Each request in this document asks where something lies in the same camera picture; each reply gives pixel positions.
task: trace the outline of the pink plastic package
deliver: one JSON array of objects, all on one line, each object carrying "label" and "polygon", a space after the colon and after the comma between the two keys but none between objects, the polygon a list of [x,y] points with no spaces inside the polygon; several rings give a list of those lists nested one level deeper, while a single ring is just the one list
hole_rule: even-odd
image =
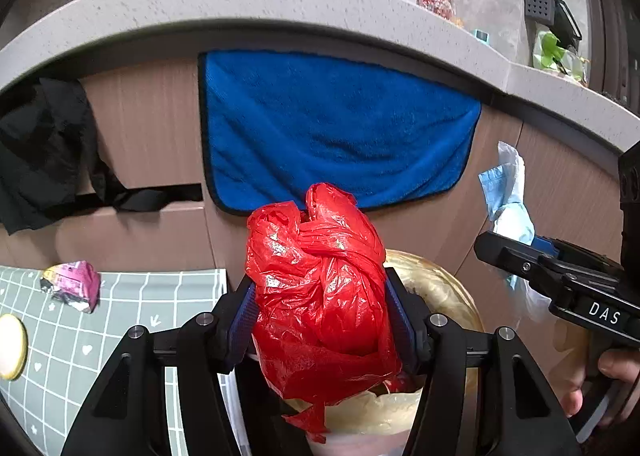
[{"label": "pink plastic package", "polygon": [[65,262],[47,268],[40,289],[84,313],[91,313],[98,300],[100,276],[86,261]]}]

